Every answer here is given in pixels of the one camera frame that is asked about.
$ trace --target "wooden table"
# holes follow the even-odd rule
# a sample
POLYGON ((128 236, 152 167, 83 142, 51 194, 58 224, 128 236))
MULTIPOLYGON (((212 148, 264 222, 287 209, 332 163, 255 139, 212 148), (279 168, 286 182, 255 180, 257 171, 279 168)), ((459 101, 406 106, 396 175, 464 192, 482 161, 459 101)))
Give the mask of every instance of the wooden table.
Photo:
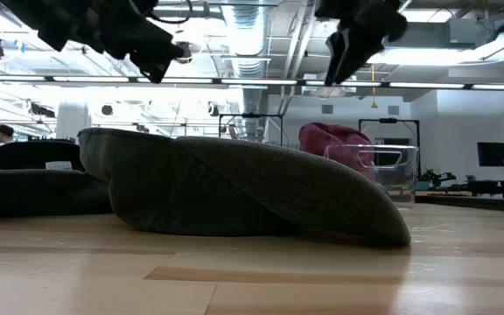
POLYGON ((0 315, 504 314, 504 212, 418 205, 411 248, 0 220, 0 315))

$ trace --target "monitor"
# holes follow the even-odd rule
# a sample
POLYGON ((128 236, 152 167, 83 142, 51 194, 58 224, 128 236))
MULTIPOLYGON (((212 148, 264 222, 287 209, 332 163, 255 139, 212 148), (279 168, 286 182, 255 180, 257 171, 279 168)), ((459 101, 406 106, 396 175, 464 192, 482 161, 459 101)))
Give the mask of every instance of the monitor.
POLYGON ((478 143, 479 166, 504 167, 504 143, 478 143))

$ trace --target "clear plastic container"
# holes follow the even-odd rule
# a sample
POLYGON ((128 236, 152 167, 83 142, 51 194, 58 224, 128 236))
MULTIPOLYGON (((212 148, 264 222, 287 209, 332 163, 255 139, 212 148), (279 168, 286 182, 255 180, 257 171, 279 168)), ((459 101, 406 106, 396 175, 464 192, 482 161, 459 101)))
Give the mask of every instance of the clear plastic container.
POLYGON ((415 205, 417 147, 344 144, 326 147, 324 156, 349 166, 377 184, 396 207, 412 208, 415 205))

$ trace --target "robotic hand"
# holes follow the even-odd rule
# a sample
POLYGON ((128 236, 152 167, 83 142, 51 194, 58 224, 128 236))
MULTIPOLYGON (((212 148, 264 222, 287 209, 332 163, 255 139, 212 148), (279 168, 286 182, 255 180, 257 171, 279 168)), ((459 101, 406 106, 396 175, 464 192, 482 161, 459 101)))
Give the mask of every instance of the robotic hand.
MULTIPOLYGON (((146 18, 158 0, 0 0, 56 51, 68 40, 115 59, 129 59, 141 74, 160 83, 171 61, 184 56, 172 35, 146 18)), ((188 1, 190 12, 192 4, 188 1)))
POLYGON ((332 58, 325 84, 347 80, 374 54, 382 51, 382 41, 400 39, 408 28, 398 13, 399 0, 322 0, 317 18, 338 18, 338 30, 326 41, 332 58))

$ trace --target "white label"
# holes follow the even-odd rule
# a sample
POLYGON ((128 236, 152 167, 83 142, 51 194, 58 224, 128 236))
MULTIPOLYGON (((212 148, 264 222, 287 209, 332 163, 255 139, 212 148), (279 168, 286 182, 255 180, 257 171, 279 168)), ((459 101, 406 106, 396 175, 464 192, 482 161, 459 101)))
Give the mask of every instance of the white label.
POLYGON ((71 171, 73 167, 69 161, 48 162, 45 164, 47 170, 71 171))

